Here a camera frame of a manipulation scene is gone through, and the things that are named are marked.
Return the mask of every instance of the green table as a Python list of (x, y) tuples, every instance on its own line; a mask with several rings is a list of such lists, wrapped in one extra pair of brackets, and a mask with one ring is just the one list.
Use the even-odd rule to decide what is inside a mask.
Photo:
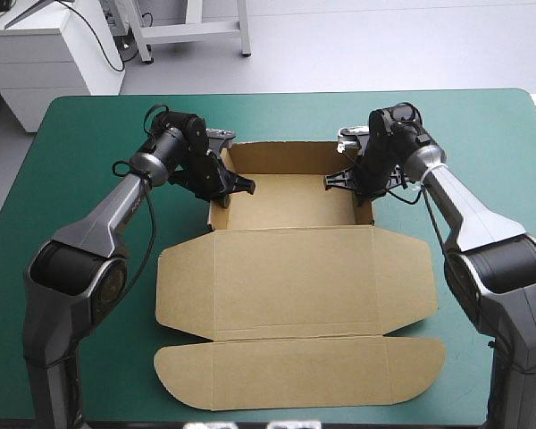
[[(165, 102), (195, 112), (210, 127), (234, 129), (238, 141), (324, 140), (335, 139), (338, 128), (365, 123), (374, 108), (404, 100), (421, 109), (456, 175), (489, 207), (536, 236), (536, 110), (521, 90), (67, 97), (53, 102), (0, 214), (0, 418), (33, 417), (21, 349), (22, 271), (57, 228), (83, 216), (117, 183), (111, 165), (128, 158), (144, 141), (141, 123), (148, 107)], [(476, 333), (443, 280), (442, 256), (424, 206), (405, 206), (394, 198), (374, 203), (377, 224), (426, 240), (437, 276), (439, 313), (395, 333), (439, 337), (446, 343), (444, 369), (426, 393), (390, 407), (212, 413), (179, 403), (159, 383), (153, 355), (162, 346), (201, 340), (156, 323), (156, 257), (164, 248), (207, 232), (207, 203), (167, 186), (156, 189), (153, 200), (159, 232), (148, 267), (129, 296), (82, 342), (89, 419), (482, 422), (490, 383), (489, 338)], [(131, 271), (148, 237), (143, 207), (125, 237), (133, 255)]]

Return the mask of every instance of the white table leg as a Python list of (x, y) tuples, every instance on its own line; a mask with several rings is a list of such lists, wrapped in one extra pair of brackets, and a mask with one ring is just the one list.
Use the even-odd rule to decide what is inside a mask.
[(237, 0), (237, 7), (239, 9), (240, 41), (242, 42), (242, 55), (250, 56), (252, 54), (252, 51), (250, 50), (250, 36), (248, 35), (247, 0)]
[(200, 24), (203, 21), (203, 0), (187, 0), (187, 24)]
[(129, 17), (129, 25), (133, 31), (133, 36), (135, 37), (141, 60), (143, 60), (144, 63), (152, 63), (153, 57), (151, 55), (150, 47), (147, 45), (145, 38), (143, 37), (144, 21), (137, 0), (123, 0), (123, 2), (125, 3), (127, 16)]

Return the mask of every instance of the white cabinet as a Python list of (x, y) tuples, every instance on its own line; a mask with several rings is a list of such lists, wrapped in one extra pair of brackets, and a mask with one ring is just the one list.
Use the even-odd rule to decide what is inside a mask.
[[(85, 22), (50, 4), (9, 29), (4, 25), (36, 0), (18, 0), (0, 17), (0, 94), (26, 131), (35, 132), (58, 97), (119, 94), (125, 72), (114, 71)], [(96, 31), (116, 68), (121, 59), (99, 2), (72, 4)]]

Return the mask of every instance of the gray floor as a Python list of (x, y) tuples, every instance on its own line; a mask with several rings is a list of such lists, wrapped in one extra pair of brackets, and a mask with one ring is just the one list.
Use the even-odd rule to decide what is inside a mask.
[[(140, 0), (155, 25), (180, 2)], [(235, 15), (205, 0), (205, 17)], [(248, 0), (253, 55), (239, 42), (154, 46), (155, 63), (128, 63), (123, 94), (436, 88), (536, 93), (536, 1)], [(31, 145), (0, 105), (0, 208)]]

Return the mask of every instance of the white object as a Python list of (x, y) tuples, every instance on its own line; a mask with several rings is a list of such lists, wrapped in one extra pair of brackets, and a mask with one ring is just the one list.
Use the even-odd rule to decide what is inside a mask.
[(137, 0), (122, 0), (141, 59), (152, 63), (151, 45), (163, 43), (194, 42), (217, 38), (240, 38), (242, 54), (250, 56), (248, 16), (246, 0), (236, 0), (239, 11), (237, 21), (203, 22), (203, 0), (187, 0), (184, 24), (146, 27)]
[[(24, 130), (36, 132), (50, 103), (64, 96), (119, 94), (124, 72), (114, 71), (79, 16), (53, 3), (9, 29), (4, 25), (36, 0), (18, 0), (0, 17), (0, 94)], [(96, 31), (116, 68), (121, 59), (97, 1), (69, 4)]]
[(104, 9), (104, 14), (105, 11), (111, 14), (111, 17), (107, 20), (111, 34), (114, 36), (127, 36), (130, 27), (123, 0), (99, 0), (99, 3)]

